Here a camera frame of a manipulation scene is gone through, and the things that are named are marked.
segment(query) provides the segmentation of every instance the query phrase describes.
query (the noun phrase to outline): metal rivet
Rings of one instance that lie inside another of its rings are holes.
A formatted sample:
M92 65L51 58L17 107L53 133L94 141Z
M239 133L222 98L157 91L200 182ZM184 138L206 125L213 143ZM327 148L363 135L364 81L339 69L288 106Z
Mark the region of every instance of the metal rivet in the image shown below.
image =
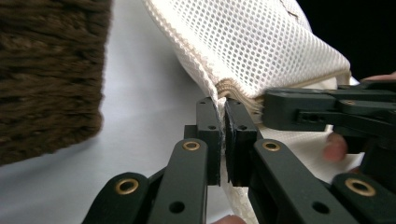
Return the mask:
M280 150L280 146L275 142L264 142L262 143L262 147L269 151L278 151Z
M135 179L122 179L116 184L116 192L121 195L133 193L139 187L139 182Z
M343 103L346 105L354 105L355 104L354 101L343 101Z
M361 196L372 197L376 194L375 189L371 185L356 178L348 178L346 186Z
M186 142L183 144L183 148L188 150L188 151L194 151L198 149L201 145L197 142Z

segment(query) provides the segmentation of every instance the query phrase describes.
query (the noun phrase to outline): finger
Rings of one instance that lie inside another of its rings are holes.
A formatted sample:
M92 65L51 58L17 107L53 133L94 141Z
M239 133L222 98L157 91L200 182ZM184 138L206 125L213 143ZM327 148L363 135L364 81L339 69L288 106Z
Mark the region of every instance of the finger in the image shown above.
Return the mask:
M373 76L373 77L367 77L362 79L362 81L364 80L372 80L372 81L376 81L376 80L396 80L396 72L390 74L390 75L380 75L380 76Z
M341 161L347 154L347 142L338 133L327 136L327 145L323 149L323 157L327 161Z
M246 222L238 216L227 216L213 224L246 224Z

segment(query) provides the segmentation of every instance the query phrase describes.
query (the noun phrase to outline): black background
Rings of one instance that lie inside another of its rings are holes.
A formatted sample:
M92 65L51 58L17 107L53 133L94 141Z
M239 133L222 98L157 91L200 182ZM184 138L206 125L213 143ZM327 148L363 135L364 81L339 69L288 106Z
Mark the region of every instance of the black background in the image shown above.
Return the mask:
M297 1L312 32L349 59L354 78L396 71L396 1Z

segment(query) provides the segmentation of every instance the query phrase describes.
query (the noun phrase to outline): brown textured cloth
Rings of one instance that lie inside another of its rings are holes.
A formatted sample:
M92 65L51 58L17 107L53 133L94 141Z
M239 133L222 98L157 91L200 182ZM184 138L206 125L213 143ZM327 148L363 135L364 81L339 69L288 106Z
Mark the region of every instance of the brown textured cloth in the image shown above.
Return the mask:
M0 165L96 135L111 0L0 1Z

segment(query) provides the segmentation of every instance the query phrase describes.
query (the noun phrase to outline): black plastic part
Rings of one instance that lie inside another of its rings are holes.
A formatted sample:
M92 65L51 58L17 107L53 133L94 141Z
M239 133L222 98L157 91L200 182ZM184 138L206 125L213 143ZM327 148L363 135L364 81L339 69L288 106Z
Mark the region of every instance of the black plastic part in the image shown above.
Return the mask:
M235 187L247 187L251 162L249 151L258 138L259 132L245 106L228 99L225 104L226 122L226 164L229 180Z
M341 135L349 135L350 130L352 134L359 132L362 135L370 134L371 136L381 136L388 139L393 139L396 136L396 124L380 119L349 115L340 112L300 111L297 120L301 122L301 126L305 126L305 124L320 125L327 123L336 127L344 127L342 133L338 132Z
M332 192L359 223L396 223L396 195L365 175L337 175Z
M204 141L178 142L166 167L148 223L204 223L206 212L206 160Z
M364 151L367 146L367 138L355 137L355 136L344 136L347 145L347 153L358 154Z
M262 123L280 131L323 132L326 123L299 122L298 113L304 111L326 111L335 107L336 100L326 94L288 93L268 90L264 96Z
M207 184L220 185L221 131L218 112L211 98L207 97L196 105L197 138L208 148Z
M337 100L366 100L373 102L389 102L396 96L394 91L386 90L336 90L325 92Z
M396 81L394 80L364 80L359 85L340 85L340 90L386 90L396 91Z
M371 116L371 117L384 117L385 113L390 110L396 110L394 102L373 102L373 101L353 101L353 105L347 104L349 101L341 101L338 108L343 113Z
M140 220L137 220L133 224L140 224L140 223L147 223L149 220L149 213L151 211L151 207L153 205L153 202L155 201L158 193L158 188L160 187L162 181L163 181L163 174L165 174L165 168L162 168L159 172L155 173L151 177L148 178L148 192L146 194L145 201L143 202L141 208L140 208L140 214L141 216Z
M284 144L254 146L248 197L259 223L357 223Z
M135 191L120 194L117 189L126 192L132 188L130 181L137 181ZM149 180L143 175L125 173L110 179L93 201L91 208L82 223L145 223L147 211L145 210L146 195L149 190Z
M360 171L396 193L396 140L393 140L393 144L384 145L386 146L381 146L378 139L370 141Z

